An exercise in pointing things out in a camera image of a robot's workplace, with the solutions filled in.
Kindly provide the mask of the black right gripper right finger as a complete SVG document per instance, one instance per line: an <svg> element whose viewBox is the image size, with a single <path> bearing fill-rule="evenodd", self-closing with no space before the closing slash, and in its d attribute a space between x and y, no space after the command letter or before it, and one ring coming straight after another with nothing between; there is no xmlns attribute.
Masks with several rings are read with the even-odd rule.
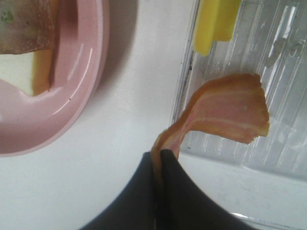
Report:
<svg viewBox="0 0 307 230"><path fill-rule="evenodd" d="M253 230L212 201L181 167L170 150L160 152L163 194L158 230Z"/></svg>

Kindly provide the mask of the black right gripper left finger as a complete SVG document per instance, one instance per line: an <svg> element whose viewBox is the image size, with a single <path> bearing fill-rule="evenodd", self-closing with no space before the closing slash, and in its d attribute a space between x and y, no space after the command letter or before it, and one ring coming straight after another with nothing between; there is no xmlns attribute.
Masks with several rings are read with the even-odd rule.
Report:
<svg viewBox="0 0 307 230"><path fill-rule="evenodd" d="M156 180L149 152L114 201L83 230L162 230L163 184Z"/></svg>

